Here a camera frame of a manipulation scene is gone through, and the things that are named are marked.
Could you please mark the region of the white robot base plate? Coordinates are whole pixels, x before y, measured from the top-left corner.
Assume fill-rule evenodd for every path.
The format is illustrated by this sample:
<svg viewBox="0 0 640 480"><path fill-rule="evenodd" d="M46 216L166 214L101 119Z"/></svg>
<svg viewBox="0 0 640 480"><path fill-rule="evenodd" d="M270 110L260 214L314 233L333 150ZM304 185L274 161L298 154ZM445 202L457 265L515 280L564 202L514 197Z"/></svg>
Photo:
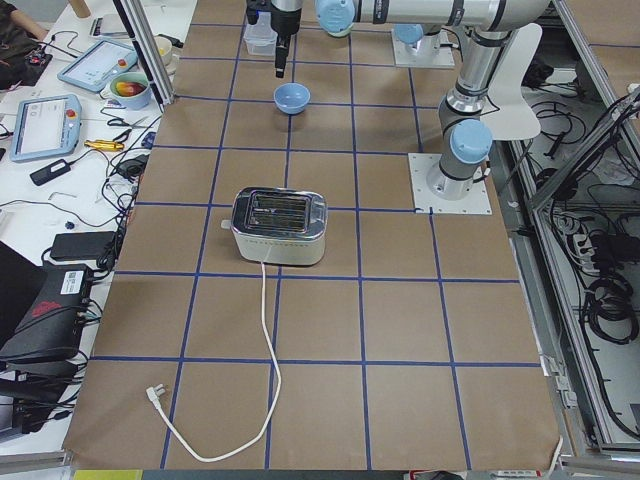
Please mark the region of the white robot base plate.
<svg viewBox="0 0 640 480"><path fill-rule="evenodd" d="M440 154L408 155L414 210L424 214L491 215L483 171L477 165L467 180L453 180L440 169Z"/></svg>

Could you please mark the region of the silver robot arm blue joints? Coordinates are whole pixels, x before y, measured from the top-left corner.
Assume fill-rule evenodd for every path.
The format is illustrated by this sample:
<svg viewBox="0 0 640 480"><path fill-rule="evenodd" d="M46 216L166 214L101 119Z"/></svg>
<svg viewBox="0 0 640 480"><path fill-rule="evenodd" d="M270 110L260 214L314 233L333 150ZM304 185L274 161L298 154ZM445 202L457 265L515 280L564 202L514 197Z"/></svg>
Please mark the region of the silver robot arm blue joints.
<svg viewBox="0 0 640 480"><path fill-rule="evenodd" d="M473 176L491 149L493 138L480 114L512 34L533 23L547 6L546 1L317 1L315 12L325 31L357 22L472 28L456 84L438 111L443 135L440 169L462 181Z"/></svg>

